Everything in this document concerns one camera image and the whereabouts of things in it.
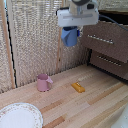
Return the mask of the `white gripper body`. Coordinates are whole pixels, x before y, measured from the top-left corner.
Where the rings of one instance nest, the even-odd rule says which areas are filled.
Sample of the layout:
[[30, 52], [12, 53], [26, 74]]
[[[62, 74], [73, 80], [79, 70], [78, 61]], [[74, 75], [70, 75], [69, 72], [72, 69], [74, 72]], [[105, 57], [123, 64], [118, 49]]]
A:
[[97, 9], [72, 12], [70, 9], [58, 10], [58, 25], [60, 27], [95, 25], [99, 19]]

